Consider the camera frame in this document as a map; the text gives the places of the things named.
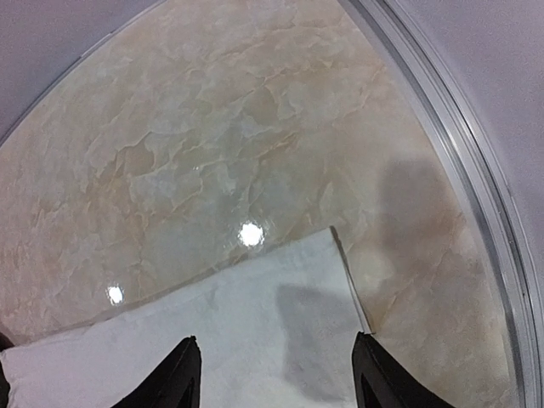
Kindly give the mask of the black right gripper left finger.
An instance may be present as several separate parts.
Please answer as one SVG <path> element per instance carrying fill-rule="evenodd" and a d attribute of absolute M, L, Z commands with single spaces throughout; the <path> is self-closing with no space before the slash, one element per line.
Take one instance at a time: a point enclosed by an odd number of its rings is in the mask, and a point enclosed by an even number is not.
<path fill-rule="evenodd" d="M 201 365 L 196 338 L 186 337 L 113 408 L 199 408 Z"/>

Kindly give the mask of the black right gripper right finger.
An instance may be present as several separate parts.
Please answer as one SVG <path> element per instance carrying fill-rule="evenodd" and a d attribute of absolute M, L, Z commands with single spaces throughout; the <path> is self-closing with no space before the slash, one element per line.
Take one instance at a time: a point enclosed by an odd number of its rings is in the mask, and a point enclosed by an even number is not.
<path fill-rule="evenodd" d="M 446 407 L 443 399 L 423 387 L 371 334 L 357 334 L 352 367 L 358 407 Z"/>

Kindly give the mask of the white garment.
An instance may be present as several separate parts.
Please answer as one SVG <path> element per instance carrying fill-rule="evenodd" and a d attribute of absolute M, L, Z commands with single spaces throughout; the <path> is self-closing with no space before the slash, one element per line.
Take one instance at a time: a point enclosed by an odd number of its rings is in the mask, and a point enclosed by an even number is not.
<path fill-rule="evenodd" d="M 4 407 L 353 407 L 365 319 L 333 228 L 1 353 Z"/>

